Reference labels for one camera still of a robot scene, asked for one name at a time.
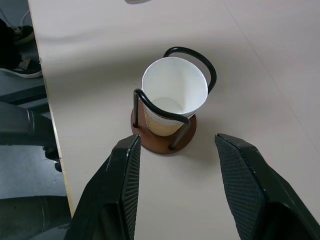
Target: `shoe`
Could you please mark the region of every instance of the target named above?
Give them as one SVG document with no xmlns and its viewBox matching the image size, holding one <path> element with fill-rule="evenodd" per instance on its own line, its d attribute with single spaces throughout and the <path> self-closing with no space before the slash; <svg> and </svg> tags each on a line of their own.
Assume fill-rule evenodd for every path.
<svg viewBox="0 0 320 240">
<path fill-rule="evenodd" d="M 14 45 L 21 45 L 26 44 L 33 39 L 35 39 L 35 32 L 32 26 L 18 26 L 13 28 L 14 37 L 13 37 L 13 44 Z"/>
<path fill-rule="evenodd" d="M 18 67 L 9 69 L 0 66 L 0 71 L 12 73 L 22 78 L 34 79 L 42 76 L 41 65 L 30 57 L 22 57 Z"/>
</svg>

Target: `black wire cup holder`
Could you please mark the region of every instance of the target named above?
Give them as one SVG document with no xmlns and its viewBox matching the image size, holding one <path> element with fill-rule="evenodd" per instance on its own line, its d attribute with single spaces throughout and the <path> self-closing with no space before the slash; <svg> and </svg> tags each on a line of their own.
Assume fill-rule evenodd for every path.
<svg viewBox="0 0 320 240">
<path fill-rule="evenodd" d="M 169 57 L 169 55 L 173 54 L 173 53 L 184 53 L 184 54 L 188 54 L 191 55 L 195 58 L 197 58 L 198 60 L 200 60 L 209 70 L 210 72 L 210 83 L 208 85 L 208 94 L 211 92 L 211 90 L 214 88 L 216 82 L 217 82 L 217 73 L 216 70 L 214 68 L 214 66 L 211 64 L 211 62 L 204 57 L 202 54 L 186 48 L 186 47 L 172 47 L 170 49 L 168 49 L 165 54 L 164 54 L 164 58 Z M 156 136 L 155 134 L 151 133 L 149 131 L 148 135 L 151 136 L 150 134 L 154 135 L 154 137 L 145 137 L 144 133 L 146 133 L 146 131 L 141 131 L 140 132 L 140 122 L 143 121 L 143 125 L 146 124 L 145 119 L 143 119 L 143 115 L 139 114 L 139 111 L 143 111 L 144 107 L 140 107 L 141 104 L 140 101 L 142 101 L 142 103 L 149 109 L 151 110 L 154 114 L 158 115 L 161 118 L 167 119 L 167 120 L 174 120 L 177 122 L 182 123 L 183 125 L 176 131 L 176 133 L 174 134 L 175 136 L 168 136 L 171 139 L 171 142 L 168 144 L 168 137 L 167 136 Z M 191 117 L 190 119 L 186 116 L 180 115 L 180 114 L 176 114 L 176 113 L 172 113 L 172 112 L 168 112 L 165 110 L 160 109 L 159 107 L 155 106 L 146 96 L 146 94 L 143 92 L 143 90 L 141 90 L 140 88 L 137 88 L 133 91 L 133 110 L 132 110 L 132 114 L 131 114 L 131 129 L 132 132 L 134 134 L 141 134 L 141 140 L 142 140 L 142 146 L 145 147 L 146 143 L 149 142 L 147 145 L 148 150 L 155 152 L 155 153 L 159 153 L 159 154 L 169 154 L 169 153 L 174 153 L 179 151 L 180 149 L 184 148 L 192 139 L 193 135 L 196 132 L 196 126 L 197 126 L 197 122 L 196 122 L 196 116 L 194 115 L 193 117 Z M 177 149 L 177 146 L 183 142 L 184 138 L 186 137 L 186 135 L 189 135 L 189 140 L 183 144 L 183 146 L 180 146 L 179 149 Z M 164 144 L 163 142 L 166 142 L 166 146 L 163 147 L 163 151 L 159 151 L 159 150 L 153 150 L 152 146 L 156 145 L 156 144 Z"/>
</svg>

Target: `cup rim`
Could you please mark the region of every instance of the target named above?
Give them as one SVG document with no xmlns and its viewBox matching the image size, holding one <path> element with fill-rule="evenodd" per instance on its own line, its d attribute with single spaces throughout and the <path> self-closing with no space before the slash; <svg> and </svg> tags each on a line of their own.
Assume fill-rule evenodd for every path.
<svg viewBox="0 0 320 240">
<path fill-rule="evenodd" d="M 154 61 L 154 62 L 151 63 L 151 64 L 147 67 L 147 69 L 144 71 L 143 76 L 142 76 L 142 83 L 141 83 L 141 90 L 142 90 L 143 92 L 145 92 L 145 91 L 144 91 L 144 79 L 145 79 L 145 75 L 146 75 L 147 71 L 149 70 L 149 68 L 151 68 L 151 67 L 152 67 L 153 65 L 155 65 L 157 62 L 159 62 L 159 61 L 164 61 L 165 59 L 179 59 L 179 61 L 182 60 L 182 61 L 185 61 L 185 62 L 188 63 L 188 64 L 191 64 L 191 65 L 201 74 L 202 79 L 203 79 L 204 82 L 205 82 L 205 85 L 208 85 L 205 75 L 203 74 L 203 72 L 202 72 L 195 64 L 193 64 L 192 62 L 190 62 L 190 61 L 188 61 L 188 60 L 186 60 L 186 59 L 184 59 L 184 58 L 181 58 L 181 57 L 177 57 L 177 56 L 167 56 L 167 57 L 162 57 L 162 58 Z M 196 109 L 194 109 L 194 110 L 192 110 L 192 111 L 186 111 L 186 112 L 177 113 L 177 114 L 183 115 L 183 116 L 186 116 L 186 115 L 187 115 L 186 117 L 188 118 L 190 115 L 195 114 L 196 111 L 206 102 L 207 97 L 208 97 L 208 87 L 206 87 L 206 96 L 205 96 L 203 102 L 199 105 L 198 108 L 196 108 Z"/>
</svg>

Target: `pant leg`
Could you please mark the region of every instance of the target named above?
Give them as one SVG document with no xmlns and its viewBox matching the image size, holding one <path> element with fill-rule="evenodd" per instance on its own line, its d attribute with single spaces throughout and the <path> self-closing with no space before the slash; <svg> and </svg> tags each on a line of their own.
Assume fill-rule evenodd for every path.
<svg viewBox="0 0 320 240">
<path fill-rule="evenodd" d="M 14 31 L 0 19 L 0 68 L 14 69 L 21 61 L 21 55 L 13 40 Z"/>
</svg>

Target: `white table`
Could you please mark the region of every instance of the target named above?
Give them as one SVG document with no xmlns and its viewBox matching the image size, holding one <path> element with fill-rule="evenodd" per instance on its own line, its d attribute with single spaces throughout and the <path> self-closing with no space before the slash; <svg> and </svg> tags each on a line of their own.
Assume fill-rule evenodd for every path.
<svg viewBox="0 0 320 240">
<path fill-rule="evenodd" d="M 136 239 L 238 238 L 216 133 L 254 144 L 320 222 L 320 3 L 29 5 L 72 213 L 113 146 L 132 134 L 133 90 L 144 70 L 168 48 L 183 46 L 212 62 L 217 84 L 185 149 L 170 156 L 142 149 Z"/>
</svg>

